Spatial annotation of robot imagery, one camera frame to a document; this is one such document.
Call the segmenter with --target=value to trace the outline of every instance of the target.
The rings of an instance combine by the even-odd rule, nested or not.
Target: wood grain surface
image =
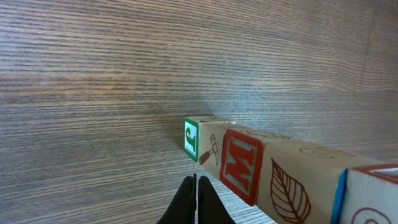
[[[397,86],[393,1],[0,1],[0,223],[155,223],[185,115],[398,161]]]

